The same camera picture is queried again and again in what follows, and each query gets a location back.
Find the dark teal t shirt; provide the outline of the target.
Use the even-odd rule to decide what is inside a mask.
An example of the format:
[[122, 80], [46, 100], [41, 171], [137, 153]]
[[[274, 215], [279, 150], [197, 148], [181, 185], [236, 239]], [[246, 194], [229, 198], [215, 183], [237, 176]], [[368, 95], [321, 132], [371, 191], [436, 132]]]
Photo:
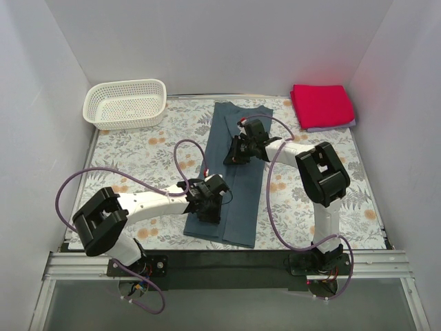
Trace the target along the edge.
[[253, 114], [271, 116], [273, 110], [265, 106], [241, 108], [231, 102], [215, 104], [205, 156], [209, 171], [221, 174], [231, 189], [226, 194], [229, 203], [221, 206], [218, 224], [202, 222], [195, 214], [188, 214], [184, 235], [244, 248], [255, 246], [265, 162], [252, 159], [245, 165], [223, 164], [232, 144], [232, 137], [239, 134], [237, 122]]

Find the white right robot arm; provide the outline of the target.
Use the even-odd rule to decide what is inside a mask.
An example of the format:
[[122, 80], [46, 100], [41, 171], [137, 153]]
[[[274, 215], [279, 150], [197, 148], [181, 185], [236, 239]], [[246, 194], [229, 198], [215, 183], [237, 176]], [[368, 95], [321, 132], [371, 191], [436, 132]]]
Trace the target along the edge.
[[314, 207], [314, 237], [306, 248], [286, 242], [276, 228], [270, 206], [270, 193], [265, 194], [267, 213], [277, 239], [288, 249], [303, 255], [299, 264], [316, 272], [334, 271], [342, 260], [340, 208], [350, 178], [333, 146], [328, 142], [316, 146], [303, 145], [292, 139], [270, 137], [262, 122], [252, 117], [237, 123], [240, 134], [232, 138], [225, 165], [243, 165], [251, 158], [269, 163], [267, 186], [270, 186], [275, 163], [291, 166], [299, 171], [303, 188]]

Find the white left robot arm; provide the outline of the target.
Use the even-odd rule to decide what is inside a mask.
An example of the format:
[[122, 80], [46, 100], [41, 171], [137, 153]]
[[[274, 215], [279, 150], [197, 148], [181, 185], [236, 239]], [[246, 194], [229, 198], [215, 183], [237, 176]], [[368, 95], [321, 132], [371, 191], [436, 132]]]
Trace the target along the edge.
[[220, 174], [181, 181], [162, 193], [119, 194], [106, 187], [76, 212], [73, 224], [87, 256], [105, 255], [144, 276], [152, 262], [139, 241], [124, 234], [124, 229], [164, 215], [193, 214], [199, 221], [218, 222], [223, 196], [229, 191]]

